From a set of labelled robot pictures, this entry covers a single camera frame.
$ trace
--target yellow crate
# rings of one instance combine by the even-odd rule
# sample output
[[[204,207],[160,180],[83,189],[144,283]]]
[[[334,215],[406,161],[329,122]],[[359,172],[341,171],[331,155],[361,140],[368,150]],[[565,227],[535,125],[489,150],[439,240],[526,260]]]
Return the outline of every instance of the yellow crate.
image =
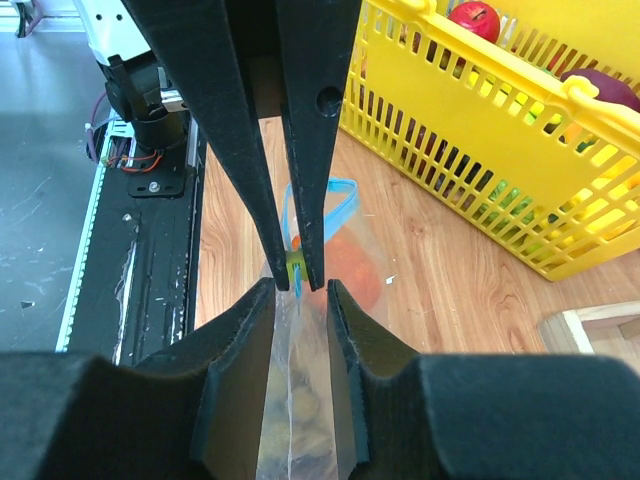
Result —
[[[365,0],[341,127],[550,280],[638,248],[640,114],[543,71],[638,93],[635,1],[487,3],[497,45],[446,2]]]

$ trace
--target white robot part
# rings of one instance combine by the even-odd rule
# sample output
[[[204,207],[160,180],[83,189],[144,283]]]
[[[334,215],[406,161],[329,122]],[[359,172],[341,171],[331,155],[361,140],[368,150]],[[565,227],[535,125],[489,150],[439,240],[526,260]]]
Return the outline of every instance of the white robot part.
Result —
[[[96,60],[109,65],[109,58],[122,61],[150,50],[121,0],[73,0]]]

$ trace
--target red apple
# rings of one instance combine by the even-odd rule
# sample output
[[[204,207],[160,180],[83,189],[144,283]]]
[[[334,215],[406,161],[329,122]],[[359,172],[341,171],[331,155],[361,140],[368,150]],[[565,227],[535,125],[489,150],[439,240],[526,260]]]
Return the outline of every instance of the red apple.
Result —
[[[491,43],[496,43],[500,36],[500,17],[484,2],[461,3],[451,10],[449,20]]]

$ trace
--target gray floor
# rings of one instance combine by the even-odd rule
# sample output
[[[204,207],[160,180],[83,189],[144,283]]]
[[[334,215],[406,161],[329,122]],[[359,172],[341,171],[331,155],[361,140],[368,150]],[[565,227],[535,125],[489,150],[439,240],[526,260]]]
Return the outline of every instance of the gray floor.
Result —
[[[53,350],[95,172],[84,124],[103,78],[82,33],[0,33],[0,88],[0,350]]]

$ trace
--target basket handle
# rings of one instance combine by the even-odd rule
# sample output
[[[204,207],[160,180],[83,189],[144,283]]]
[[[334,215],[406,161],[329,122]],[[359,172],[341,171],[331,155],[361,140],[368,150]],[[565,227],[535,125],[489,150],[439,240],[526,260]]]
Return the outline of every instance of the basket handle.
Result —
[[[640,116],[624,105],[596,100],[600,90],[587,78],[572,75],[562,84],[562,90],[569,100],[579,107],[594,112],[612,123],[621,125],[636,137],[640,136]]]

